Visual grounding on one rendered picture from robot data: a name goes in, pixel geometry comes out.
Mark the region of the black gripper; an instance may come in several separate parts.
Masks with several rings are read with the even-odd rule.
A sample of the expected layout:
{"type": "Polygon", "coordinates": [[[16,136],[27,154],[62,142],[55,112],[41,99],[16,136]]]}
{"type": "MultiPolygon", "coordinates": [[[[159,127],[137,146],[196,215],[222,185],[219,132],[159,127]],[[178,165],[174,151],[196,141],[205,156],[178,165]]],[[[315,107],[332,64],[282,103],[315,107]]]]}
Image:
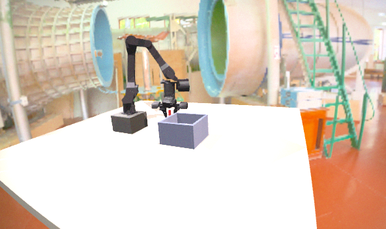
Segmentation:
{"type": "MultiPolygon", "coordinates": [[[[173,93],[165,93],[164,92],[164,97],[168,97],[168,96],[171,97],[171,95],[175,96],[175,92],[173,92],[173,93]]],[[[158,107],[159,107],[159,110],[161,110],[162,113],[164,114],[164,117],[166,118],[167,117],[167,109],[162,107],[162,103],[160,103],[159,101],[154,101],[154,103],[152,103],[152,105],[151,105],[152,109],[157,109],[158,107]]],[[[179,111],[180,109],[186,110],[188,108],[188,102],[180,102],[179,104],[176,104],[175,106],[172,106],[172,107],[174,107],[173,113],[179,111]]]]}

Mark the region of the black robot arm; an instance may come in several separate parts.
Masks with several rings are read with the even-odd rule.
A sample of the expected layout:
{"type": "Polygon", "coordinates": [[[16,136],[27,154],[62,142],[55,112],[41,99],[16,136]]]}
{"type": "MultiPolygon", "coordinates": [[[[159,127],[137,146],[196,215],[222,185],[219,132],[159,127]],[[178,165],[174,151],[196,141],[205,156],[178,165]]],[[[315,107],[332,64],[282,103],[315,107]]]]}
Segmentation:
{"type": "MultiPolygon", "coordinates": [[[[134,104],[134,98],[138,94],[138,84],[136,85],[135,81],[135,53],[137,47],[146,47],[150,54],[154,57],[158,65],[160,66],[166,81],[163,79],[161,84],[164,84],[164,92],[165,93],[173,93],[175,92],[175,84],[176,90],[178,92],[182,91],[190,91],[190,85],[188,78],[178,79],[175,76],[174,70],[163,60],[159,52],[155,49],[154,45],[150,40],[143,40],[141,38],[136,38],[135,36],[129,35],[125,39],[126,50],[127,50],[127,62],[128,62],[128,70],[127,70],[127,78],[128,82],[126,85],[126,93],[124,98],[121,100],[123,103],[123,115],[132,115],[136,112],[136,107],[134,104]],[[169,79],[172,79],[176,82],[171,82],[169,79]]],[[[164,97],[162,100],[163,108],[171,108],[177,104],[176,98],[174,95],[171,97],[164,97]]]]}

